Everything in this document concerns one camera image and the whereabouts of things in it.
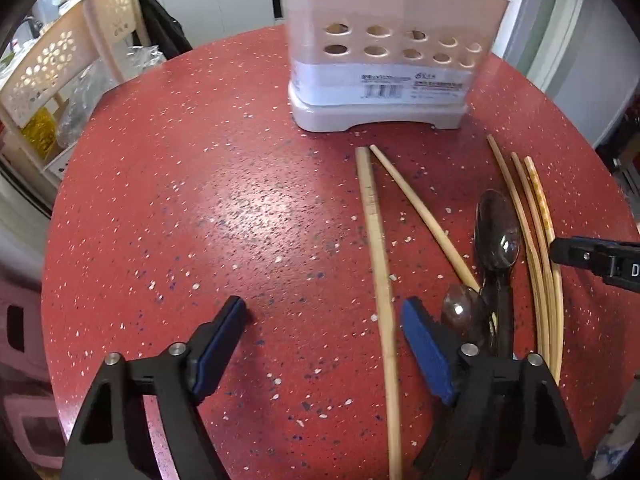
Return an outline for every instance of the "white label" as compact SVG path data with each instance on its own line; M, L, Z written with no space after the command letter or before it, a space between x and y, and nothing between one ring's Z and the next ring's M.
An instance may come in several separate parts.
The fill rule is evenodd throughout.
M396 64L317 64L293 61L292 81L301 101L314 106L360 104L461 104L473 72Z

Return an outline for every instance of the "wooden chopstick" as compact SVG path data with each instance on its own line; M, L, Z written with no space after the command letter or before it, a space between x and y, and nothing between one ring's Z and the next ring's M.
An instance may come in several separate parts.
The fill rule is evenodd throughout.
M438 224L438 221L433 217L431 212L427 209L427 206L424 205L420 197L416 194L416 192L409 186L407 181L402 178L402 175L396 170L394 165L386 158L385 154L382 153L375 144L370 146L371 151L376 155L378 160L382 163L385 169L391 175L391 178L396 181L396 184L402 189L404 195L408 198L409 202L414 206L415 210L422 218L424 224L429 228L431 234L436 239L438 245L445 253L445 256L450 261L453 269L456 271L456 274L460 278L460 281L464 283L469 288L472 288L476 292L480 290L480 285L476 282L476 278L473 276L469 268L466 266L465 261L460 256L460 253L456 250L456 248L449 240L449 237L444 233L442 227Z
M382 345L382 362L385 375L386 433L389 446L389 479L402 478L402 451L400 444L400 394L398 366L396 364L395 316L391 305L389 268L386 260L385 239L380 216L380 206L373 180L373 168L366 147L356 148L356 164L360 182L360 196L367 224L374 290L378 310L378 330Z
M536 229L536 238L538 239L538 248L540 249L540 260L542 261L542 274L545 280L545 291L546 291L546 318L549 323L549 351L550 351L550 359L549 361L549 369L551 370L552 375L554 375L554 367L556 365L556 316L555 316L555 305L556 305L556 294L554 291L554 279L551 274L551 265L549 264L549 252L548 246L546 244L546 236L545 232L542 229L542 220L540 219L540 212L538 211L538 204L536 203L536 199L533 195L533 191L531 189L531 183L527 178L527 173L522 167L522 163L518 158L516 153L511 152L511 160L513 160L513 164L516 167L516 171L518 172L518 176L520 177L520 183L522 184L522 189L524 189L524 194L527 197L527 202L529 203L529 210L531 211L531 218L533 219L533 225Z
M551 242L556 239L556 233L554 231L554 225L551 221L551 212L546 202L545 191L540 182L540 177L536 171L536 166L533 163L533 159L530 156L525 157L524 165L529 173L529 178L533 185L533 192L536 195L538 201L538 208L540 210L540 216L542 216L542 223L545 227L546 242L551 245ZM562 275L560 273L560 266L551 262L551 271L554 279L554 299L556 304L554 310L556 314L556 333L555 333L555 362L551 368L556 383L560 383L560 372L562 371L562 352L564 351L564 298L562 296Z
M524 243L527 250L527 264L529 266L531 289L533 291L533 303L536 313L536 333L538 335L538 352L549 364L549 324L546 314L545 285L542 279L540 258L538 257L538 252L536 251L536 247L533 243L531 230L529 228L529 222L527 221L527 216L524 213L524 208L522 206L522 202L520 201L520 197L518 196L518 191L516 190L516 186L511 177L511 173L509 172L509 168L507 168L507 164L502 157L502 153L500 152L500 148L498 148L494 137L488 135L487 140L489 141L492 152L494 152L495 160L500 167L500 172L502 173L502 177L507 185L507 188L509 189L511 201L513 202L513 206L516 209L516 214L518 215L518 220L520 221L520 228L522 229L522 235L524 236Z

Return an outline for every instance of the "round table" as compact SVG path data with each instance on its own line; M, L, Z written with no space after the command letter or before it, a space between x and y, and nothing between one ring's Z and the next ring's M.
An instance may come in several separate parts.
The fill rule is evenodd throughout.
M505 154L533 157L558 235L638 240L595 152L497 57L457 131L387 123L310 134L290 115L288 78L284 29L275 27L200 47L100 102L56 200L42 290L67 435L108 351L156 355L237 294L254 322L200 406L231 478L383 478L383 369L356 146L386 153L470 263L480 194L506 192L489 133ZM418 295L439 317L457 277L398 186L377 163L374 173L395 306ZM640 309L636 296L588 272L564 268L562 278L561 392L587 455L640 364ZM513 285L523 355L534 345L524 256ZM430 430L431 400L400 331L397 342L409 469ZM161 468L173 478L151 412Z

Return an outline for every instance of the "white container base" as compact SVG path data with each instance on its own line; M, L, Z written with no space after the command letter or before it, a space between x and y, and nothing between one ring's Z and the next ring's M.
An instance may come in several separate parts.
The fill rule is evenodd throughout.
M389 121L433 124L439 130L455 130L468 109L460 105L338 105L313 106L302 102L289 81L289 101L296 124L315 133L344 132L352 126Z

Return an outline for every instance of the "screw head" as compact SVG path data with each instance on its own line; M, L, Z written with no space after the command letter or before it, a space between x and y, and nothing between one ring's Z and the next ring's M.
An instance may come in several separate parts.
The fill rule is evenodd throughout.
M535 352L532 352L527 356L527 361L534 366L542 366L545 363L542 356Z
M469 356L469 357L477 356L480 353L480 350L478 349L478 347L476 345L474 345L473 343L464 343L460 347L460 350L462 350L462 353L464 355Z
M171 355L182 355L184 351L187 349L187 345L181 342L177 342L169 346L169 354Z
M104 363L107 365L114 365L120 360L120 354L117 352L111 352L104 357Z

